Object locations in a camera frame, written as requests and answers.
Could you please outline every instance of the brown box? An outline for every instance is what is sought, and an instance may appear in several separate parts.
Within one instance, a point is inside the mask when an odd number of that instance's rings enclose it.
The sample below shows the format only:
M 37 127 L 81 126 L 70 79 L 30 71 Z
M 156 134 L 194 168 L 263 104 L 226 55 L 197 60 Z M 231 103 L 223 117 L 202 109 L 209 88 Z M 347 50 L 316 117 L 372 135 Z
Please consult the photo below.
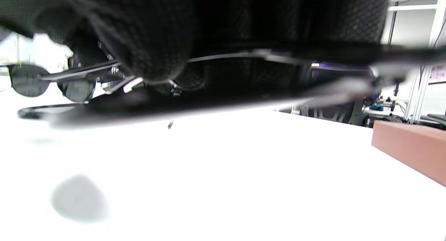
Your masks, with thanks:
M 371 144 L 446 187 L 446 131 L 375 121 Z

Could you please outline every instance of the white surface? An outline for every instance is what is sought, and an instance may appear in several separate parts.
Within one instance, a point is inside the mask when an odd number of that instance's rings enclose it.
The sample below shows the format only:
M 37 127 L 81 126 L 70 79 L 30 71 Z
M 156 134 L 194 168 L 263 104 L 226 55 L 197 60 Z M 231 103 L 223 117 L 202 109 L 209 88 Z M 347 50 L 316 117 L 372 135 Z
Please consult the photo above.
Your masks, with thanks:
M 0 240 L 444 240 L 446 189 L 371 147 L 371 129 L 263 110 L 168 123 L 10 122 Z M 51 207 L 78 174 L 105 194 L 108 219 Z

